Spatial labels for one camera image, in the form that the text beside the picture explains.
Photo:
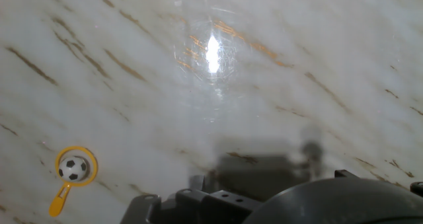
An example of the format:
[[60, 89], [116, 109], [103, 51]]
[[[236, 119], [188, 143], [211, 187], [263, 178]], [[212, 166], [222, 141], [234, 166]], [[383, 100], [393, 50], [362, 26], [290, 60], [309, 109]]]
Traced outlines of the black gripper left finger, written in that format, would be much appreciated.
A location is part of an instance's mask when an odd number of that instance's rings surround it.
[[208, 194], [183, 189], [163, 201], [142, 195], [128, 206], [121, 224], [241, 224], [261, 202], [224, 190]]

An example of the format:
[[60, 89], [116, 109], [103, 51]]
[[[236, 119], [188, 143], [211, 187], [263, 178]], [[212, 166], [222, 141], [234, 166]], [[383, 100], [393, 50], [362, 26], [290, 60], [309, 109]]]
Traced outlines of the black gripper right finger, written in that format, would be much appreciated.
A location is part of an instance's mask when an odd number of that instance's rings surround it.
[[[355, 174], [352, 174], [351, 172], [347, 170], [335, 170], [334, 171], [334, 177], [335, 178], [357, 178]], [[409, 186], [409, 190], [418, 196], [422, 196], [422, 182], [413, 182]]]

